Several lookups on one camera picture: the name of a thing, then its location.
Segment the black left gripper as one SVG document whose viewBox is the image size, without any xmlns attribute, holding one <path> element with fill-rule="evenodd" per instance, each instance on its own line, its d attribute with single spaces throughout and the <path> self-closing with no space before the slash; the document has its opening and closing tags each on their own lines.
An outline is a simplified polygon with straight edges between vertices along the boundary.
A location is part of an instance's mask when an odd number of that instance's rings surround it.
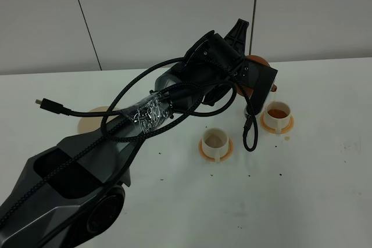
<svg viewBox="0 0 372 248">
<path fill-rule="evenodd" d="M 228 85 L 211 82 L 230 81 L 228 73 L 236 74 L 245 57 L 246 31 L 249 23 L 238 19 L 225 37 L 215 31 L 202 36 L 186 52 L 180 62 L 155 81 L 155 90 L 160 91 L 173 84 L 190 82 L 204 85 L 204 105 L 213 106 L 229 90 Z"/>
</svg>

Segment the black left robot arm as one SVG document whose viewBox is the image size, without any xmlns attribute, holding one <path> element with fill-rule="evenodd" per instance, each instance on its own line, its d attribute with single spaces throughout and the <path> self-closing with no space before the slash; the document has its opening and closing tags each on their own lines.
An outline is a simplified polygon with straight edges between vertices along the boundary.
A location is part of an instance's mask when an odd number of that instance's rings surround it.
<svg viewBox="0 0 372 248">
<path fill-rule="evenodd" d="M 69 136 L 27 160 L 1 205 L 2 247 L 77 247 L 105 232 L 120 215 L 130 166 L 145 140 L 242 88 L 248 22 L 225 36 L 210 31 L 138 103 L 97 113 L 98 129 Z"/>
</svg>

